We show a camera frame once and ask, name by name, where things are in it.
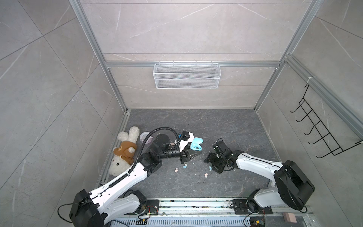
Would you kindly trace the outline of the teal earbud charging case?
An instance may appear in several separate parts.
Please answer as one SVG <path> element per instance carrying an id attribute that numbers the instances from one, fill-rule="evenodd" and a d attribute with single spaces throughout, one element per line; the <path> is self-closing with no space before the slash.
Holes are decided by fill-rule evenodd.
<path id="1" fill-rule="evenodd" d="M 196 150 L 196 151 L 202 151 L 201 144 L 203 143 L 202 138 L 195 137 L 193 141 L 191 142 L 190 149 Z"/>

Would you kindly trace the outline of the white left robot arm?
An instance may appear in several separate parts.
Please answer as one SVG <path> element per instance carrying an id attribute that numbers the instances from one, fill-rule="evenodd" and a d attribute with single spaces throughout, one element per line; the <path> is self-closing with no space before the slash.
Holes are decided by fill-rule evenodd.
<path id="1" fill-rule="evenodd" d="M 143 153 L 129 169 L 107 184 L 75 196 L 69 218 L 75 227 L 102 227 L 125 214 L 141 213 L 147 199 L 140 191 L 125 193 L 145 180 L 162 166 L 162 159 L 177 157 L 181 163 L 201 154 L 202 138 L 184 131 L 174 143 L 165 134 L 158 135 L 147 152 Z"/>

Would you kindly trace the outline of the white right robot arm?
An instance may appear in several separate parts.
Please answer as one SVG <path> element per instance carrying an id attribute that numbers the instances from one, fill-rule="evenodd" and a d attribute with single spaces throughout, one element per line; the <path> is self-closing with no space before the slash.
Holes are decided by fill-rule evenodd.
<path id="1" fill-rule="evenodd" d="M 270 180 L 267 189 L 256 189 L 247 201 L 250 213 L 257 213 L 269 206 L 287 205 L 303 212 L 315 186 L 293 161 L 273 162 L 252 156 L 241 150 L 232 151 L 223 140 L 213 145 L 204 163 L 211 164 L 213 171 L 221 174 L 227 170 L 247 170 Z"/>

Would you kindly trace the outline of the pink alarm clock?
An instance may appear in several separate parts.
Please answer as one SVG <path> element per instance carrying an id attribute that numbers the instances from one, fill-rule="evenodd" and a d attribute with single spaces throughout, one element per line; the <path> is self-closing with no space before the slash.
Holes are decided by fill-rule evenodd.
<path id="1" fill-rule="evenodd" d="M 148 134 L 149 134 L 149 132 L 143 132 L 141 135 L 140 135 L 140 140 L 142 141 L 142 142 L 144 142 L 145 141 L 145 139 L 146 139 L 146 137 L 148 136 Z M 153 137 L 152 136 L 150 136 L 147 140 L 146 140 L 146 144 L 149 144 L 149 143 L 151 143 L 152 142 L 152 139 L 153 139 Z"/>

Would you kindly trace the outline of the plush bunny brown hoodie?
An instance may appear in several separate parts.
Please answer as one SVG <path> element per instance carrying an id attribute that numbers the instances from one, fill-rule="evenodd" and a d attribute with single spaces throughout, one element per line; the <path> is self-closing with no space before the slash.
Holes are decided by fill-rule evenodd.
<path id="1" fill-rule="evenodd" d="M 129 132 L 121 131 L 117 139 L 121 141 L 120 146 L 113 150 L 114 157 L 112 158 L 109 174 L 117 177 L 128 170 L 134 163 L 134 154 L 138 146 L 136 144 L 140 130 L 133 126 Z"/>

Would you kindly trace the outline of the pink block beside rail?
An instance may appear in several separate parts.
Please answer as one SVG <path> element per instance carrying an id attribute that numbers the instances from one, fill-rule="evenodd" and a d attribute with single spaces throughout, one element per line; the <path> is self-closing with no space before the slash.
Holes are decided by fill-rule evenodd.
<path id="1" fill-rule="evenodd" d="M 284 218 L 285 222 L 287 222 L 287 223 L 297 223 L 296 216 L 293 213 L 284 212 L 283 218 Z"/>

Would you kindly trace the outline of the black wall hook rack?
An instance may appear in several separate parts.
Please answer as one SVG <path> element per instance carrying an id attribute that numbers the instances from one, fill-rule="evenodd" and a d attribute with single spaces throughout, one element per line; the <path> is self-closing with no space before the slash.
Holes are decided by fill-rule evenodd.
<path id="1" fill-rule="evenodd" d="M 309 132 L 305 132 L 305 136 L 311 135 L 314 131 L 317 133 L 317 138 L 314 142 L 308 142 L 309 145 L 315 145 L 319 142 L 323 142 L 324 145 L 328 148 L 328 153 L 325 155 L 318 156 L 316 155 L 316 158 L 322 159 L 326 156 L 332 155 L 337 156 L 341 153 L 344 153 L 350 149 L 353 149 L 357 146 L 360 146 L 363 144 L 363 140 L 360 140 L 356 142 L 353 146 L 350 146 L 348 148 L 343 148 L 339 142 L 335 139 L 334 135 L 330 132 L 327 125 L 324 123 L 324 121 L 318 116 L 318 114 L 315 112 L 315 110 L 312 108 L 312 106 L 308 103 L 307 99 L 305 98 L 307 91 L 309 89 L 309 84 L 306 84 L 304 86 L 304 94 L 300 101 L 298 102 L 298 106 L 295 110 L 291 111 L 290 113 L 294 114 L 297 111 L 302 111 L 304 113 L 304 116 L 300 120 L 295 120 L 297 123 L 303 122 L 305 119 L 308 119 L 311 123 L 311 128 Z"/>

